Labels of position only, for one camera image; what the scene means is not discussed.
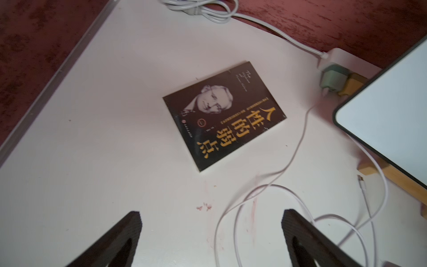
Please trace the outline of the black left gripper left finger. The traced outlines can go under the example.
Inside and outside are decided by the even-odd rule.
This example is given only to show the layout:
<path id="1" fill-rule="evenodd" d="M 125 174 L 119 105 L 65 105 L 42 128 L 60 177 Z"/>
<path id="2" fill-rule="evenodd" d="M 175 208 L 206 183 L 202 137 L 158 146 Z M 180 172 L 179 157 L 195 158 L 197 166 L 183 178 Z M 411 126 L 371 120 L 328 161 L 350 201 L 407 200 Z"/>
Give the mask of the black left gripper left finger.
<path id="1" fill-rule="evenodd" d="M 131 211 L 92 244 L 70 267 L 130 267 L 142 230 L 138 211 Z"/>

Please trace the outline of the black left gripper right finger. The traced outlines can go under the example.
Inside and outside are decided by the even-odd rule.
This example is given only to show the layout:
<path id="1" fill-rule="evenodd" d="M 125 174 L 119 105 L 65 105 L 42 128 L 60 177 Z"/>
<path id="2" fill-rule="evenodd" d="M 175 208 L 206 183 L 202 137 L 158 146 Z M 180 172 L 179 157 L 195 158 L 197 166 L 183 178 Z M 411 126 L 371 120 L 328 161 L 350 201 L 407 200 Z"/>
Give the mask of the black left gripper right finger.
<path id="1" fill-rule="evenodd" d="M 360 265 L 294 209 L 284 211 L 281 227 L 294 267 L 314 267 L 316 264 L 321 267 Z"/>

